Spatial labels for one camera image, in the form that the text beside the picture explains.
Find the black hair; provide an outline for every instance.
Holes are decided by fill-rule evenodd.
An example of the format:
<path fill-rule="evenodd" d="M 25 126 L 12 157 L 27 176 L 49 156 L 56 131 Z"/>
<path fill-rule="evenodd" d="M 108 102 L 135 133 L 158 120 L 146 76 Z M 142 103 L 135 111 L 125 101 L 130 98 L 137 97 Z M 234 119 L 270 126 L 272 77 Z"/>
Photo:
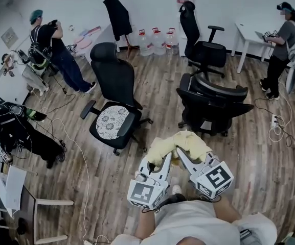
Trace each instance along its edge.
<path fill-rule="evenodd" d="M 3 56 L 2 56 L 2 65 L 4 64 L 4 58 L 6 57 L 6 56 L 8 56 L 8 54 L 3 54 Z"/>
<path fill-rule="evenodd" d="M 281 4 L 281 8 L 282 9 L 287 9 L 290 12 L 290 14 L 291 14 L 290 20 L 292 20 L 292 21 L 295 22 L 295 9 L 291 6 L 291 4 L 290 3 L 287 3 L 287 2 L 283 2 Z"/>

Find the man in black shirt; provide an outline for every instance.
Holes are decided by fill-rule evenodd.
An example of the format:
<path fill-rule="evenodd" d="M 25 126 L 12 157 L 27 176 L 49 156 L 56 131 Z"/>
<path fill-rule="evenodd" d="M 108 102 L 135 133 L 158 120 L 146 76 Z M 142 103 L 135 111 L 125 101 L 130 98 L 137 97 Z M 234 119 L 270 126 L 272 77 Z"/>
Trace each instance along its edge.
<path fill-rule="evenodd" d="M 71 88 L 76 92 L 91 92 L 96 82 L 88 83 L 83 80 L 78 64 L 61 39 L 63 37 L 61 23 L 57 21 L 56 27 L 51 24 L 41 25 L 42 15 L 42 10 L 35 10 L 31 13 L 31 37 L 39 43 L 41 50 L 52 45 L 51 62 L 59 68 L 65 82 Z"/>

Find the black office chair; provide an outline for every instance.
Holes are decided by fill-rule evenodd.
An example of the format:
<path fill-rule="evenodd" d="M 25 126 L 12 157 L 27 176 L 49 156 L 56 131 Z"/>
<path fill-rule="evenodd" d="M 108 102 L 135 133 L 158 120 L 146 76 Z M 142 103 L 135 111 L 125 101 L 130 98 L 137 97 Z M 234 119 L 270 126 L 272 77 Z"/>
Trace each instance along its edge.
<path fill-rule="evenodd" d="M 183 122 L 178 127 L 189 125 L 193 131 L 211 136 L 217 133 L 227 136 L 232 118 L 243 115 L 254 107 L 242 103 L 247 96 L 247 88 L 239 85 L 236 89 L 217 86 L 204 79 L 201 74 L 191 77 L 189 73 L 185 73 L 177 93 L 185 107 Z"/>
<path fill-rule="evenodd" d="M 153 121 L 150 118 L 140 120 L 143 107 L 133 98 L 134 70 L 132 66 L 116 55 L 114 43 L 96 44 L 90 52 L 91 65 L 101 86 L 103 96 L 110 100 L 101 111 L 94 108 L 96 101 L 91 100 L 81 112 L 85 119 L 89 112 L 97 115 L 90 133 L 102 143 L 114 148 L 119 156 L 130 138 L 139 143 L 133 133 L 141 124 Z"/>
<path fill-rule="evenodd" d="M 216 67 L 224 67 L 225 65 L 225 47 L 218 43 L 212 43 L 215 32 L 217 30 L 224 31 L 224 28 L 217 26 L 208 26 L 209 29 L 212 29 L 209 41 L 198 41 L 200 33 L 196 23 L 194 10 L 195 5 L 191 1 L 184 2 L 179 10 L 180 23 L 183 27 L 184 33 L 187 36 L 185 55 L 188 59 L 193 61 L 189 61 L 188 65 L 194 65 L 198 67 L 198 70 L 194 74 L 203 72 L 207 80 L 209 79 L 208 72 L 219 74 L 221 75 L 221 77 L 224 78 L 223 72 L 213 70 L 208 67 L 209 65 Z"/>

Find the green cap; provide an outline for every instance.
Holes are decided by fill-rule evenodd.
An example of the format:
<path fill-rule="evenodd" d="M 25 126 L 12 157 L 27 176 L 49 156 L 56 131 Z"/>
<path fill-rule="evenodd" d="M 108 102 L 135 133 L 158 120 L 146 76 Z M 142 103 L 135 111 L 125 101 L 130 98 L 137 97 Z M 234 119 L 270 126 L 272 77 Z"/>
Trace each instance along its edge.
<path fill-rule="evenodd" d="M 29 18 L 29 22 L 32 22 L 34 20 L 36 20 L 39 17 L 43 16 L 43 11 L 42 10 L 35 10 L 34 12 L 31 13 L 30 18 Z"/>

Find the person in white shirt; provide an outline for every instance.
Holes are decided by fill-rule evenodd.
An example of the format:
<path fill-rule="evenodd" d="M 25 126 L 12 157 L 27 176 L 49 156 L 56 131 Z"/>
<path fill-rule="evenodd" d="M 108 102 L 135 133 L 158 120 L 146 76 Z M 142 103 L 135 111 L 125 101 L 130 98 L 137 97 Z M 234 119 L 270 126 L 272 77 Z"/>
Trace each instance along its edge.
<path fill-rule="evenodd" d="M 111 245 L 273 245 L 275 224 L 261 213 L 241 216 L 225 196 L 218 202 L 186 201 L 175 185 L 160 211 L 142 210 L 134 236 Z"/>
<path fill-rule="evenodd" d="M 42 96 L 44 92 L 47 92 L 49 90 L 49 85 L 45 83 L 42 78 L 37 76 L 29 66 L 26 66 L 22 73 L 19 71 L 19 68 L 17 68 L 17 61 L 15 60 L 15 55 L 13 52 L 9 54 L 4 54 L 2 56 L 2 64 L 6 65 L 6 73 L 9 73 L 12 77 L 16 75 L 14 74 L 13 70 L 16 70 L 17 73 L 25 79 L 27 84 L 29 84 L 34 89 L 39 90 L 40 96 Z"/>

